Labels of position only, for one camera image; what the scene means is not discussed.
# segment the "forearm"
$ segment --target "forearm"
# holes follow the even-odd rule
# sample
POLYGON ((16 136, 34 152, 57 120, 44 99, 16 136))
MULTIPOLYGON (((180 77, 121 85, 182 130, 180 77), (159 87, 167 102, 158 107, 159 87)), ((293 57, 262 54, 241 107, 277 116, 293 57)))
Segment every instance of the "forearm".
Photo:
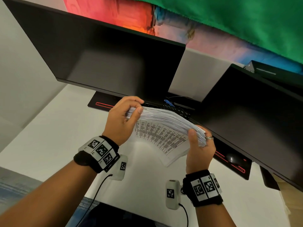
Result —
POLYGON ((199 227, 236 227, 223 204, 196 207, 196 214, 199 227))
POLYGON ((0 216, 0 226, 65 226, 96 175, 71 161, 0 216))

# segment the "white sensor device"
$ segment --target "white sensor device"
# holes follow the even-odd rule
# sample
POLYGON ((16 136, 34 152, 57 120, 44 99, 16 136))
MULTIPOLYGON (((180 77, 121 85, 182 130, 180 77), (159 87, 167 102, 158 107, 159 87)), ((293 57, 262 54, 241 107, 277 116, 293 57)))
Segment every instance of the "white sensor device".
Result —
POLYGON ((166 186, 165 205, 171 210, 177 210, 181 203, 182 186, 178 180, 168 180, 166 186))
POLYGON ((117 181, 123 180, 126 171, 127 161, 128 161, 128 157, 126 155, 120 155, 118 161, 110 169, 109 173, 111 173, 112 176, 109 178, 111 180, 117 180, 117 181))

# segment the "hand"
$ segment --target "hand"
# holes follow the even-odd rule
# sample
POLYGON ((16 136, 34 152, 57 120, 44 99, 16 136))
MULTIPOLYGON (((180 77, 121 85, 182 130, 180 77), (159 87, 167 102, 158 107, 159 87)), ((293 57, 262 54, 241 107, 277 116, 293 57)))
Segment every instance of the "hand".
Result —
MULTIPOLYGON (((205 130, 206 137, 212 136, 209 130, 202 126, 197 126, 205 130)), ((194 129, 188 130, 188 140, 190 149, 186 158, 186 173, 191 174, 200 170, 208 169, 214 153, 216 152, 214 140, 207 140, 206 146, 200 147, 198 144, 197 133, 194 129)))
POLYGON ((134 126, 143 111, 141 103, 144 103, 144 100, 137 96, 123 97, 109 111, 105 129, 102 135, 110 138, 118 146, 125 143, 131 136, 134 126), (125 114, 131 107, 135 107, 136 110, 133 112, 130 119, 127 120, 125 114))

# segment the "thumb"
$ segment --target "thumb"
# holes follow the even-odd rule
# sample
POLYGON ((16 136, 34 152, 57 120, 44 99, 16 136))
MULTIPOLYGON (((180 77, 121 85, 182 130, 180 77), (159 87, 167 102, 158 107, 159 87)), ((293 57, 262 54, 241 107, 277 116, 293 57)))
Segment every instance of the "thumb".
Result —
POLYGON ((188 130, 188 140, 190 144, 190 149, 199 148, 198 137, 195 129, 188 130))
POLYGON ((136 124, 136 122, 140 118, 142 111, 143 111, 143 107, 137 107, 136 110, 134 110, 134 112, 132 113, 129 120, 127 121, 127 124, 129 126, 134 127, 134 125, 136 124))

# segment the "colorful mural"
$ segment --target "colorful mural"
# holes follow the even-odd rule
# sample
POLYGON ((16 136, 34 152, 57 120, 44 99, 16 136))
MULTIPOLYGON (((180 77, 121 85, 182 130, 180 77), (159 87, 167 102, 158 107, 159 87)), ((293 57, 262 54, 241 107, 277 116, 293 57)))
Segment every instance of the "colorful mural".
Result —
POLYGON ((186 44, 219 59, 255 60, 303 75, 303 66, 216 28, 133 0, 64 0, 68 12, 186 44))

